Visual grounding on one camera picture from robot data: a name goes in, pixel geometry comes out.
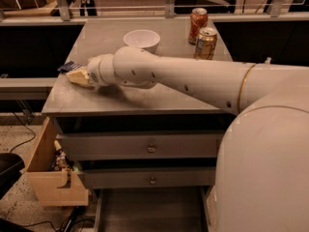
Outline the white rounded gripper body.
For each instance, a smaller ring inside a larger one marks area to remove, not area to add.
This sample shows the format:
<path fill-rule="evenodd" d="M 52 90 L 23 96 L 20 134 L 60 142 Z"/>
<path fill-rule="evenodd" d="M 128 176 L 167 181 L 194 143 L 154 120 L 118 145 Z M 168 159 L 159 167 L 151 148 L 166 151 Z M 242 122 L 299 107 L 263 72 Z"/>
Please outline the white rounded gripper body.
<path fill-rule="evenodd" d="M 90 59 L 87 72 L 97 86 L 109 86 L 115 83 L 113 55 L 103 54 Z"/>

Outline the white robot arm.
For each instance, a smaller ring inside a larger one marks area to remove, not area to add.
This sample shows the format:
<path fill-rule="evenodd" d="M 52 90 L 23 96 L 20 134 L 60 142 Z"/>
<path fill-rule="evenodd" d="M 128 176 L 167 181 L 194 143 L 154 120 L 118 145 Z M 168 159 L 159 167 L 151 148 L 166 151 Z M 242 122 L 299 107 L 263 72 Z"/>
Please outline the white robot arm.
<path fill-rule="evenodd" d="M 235 115 L 218 152 L 217 232 L 309 232 L 309 68 L 155 56 L 89 60 L 95 85 L 163 84 Z"/>

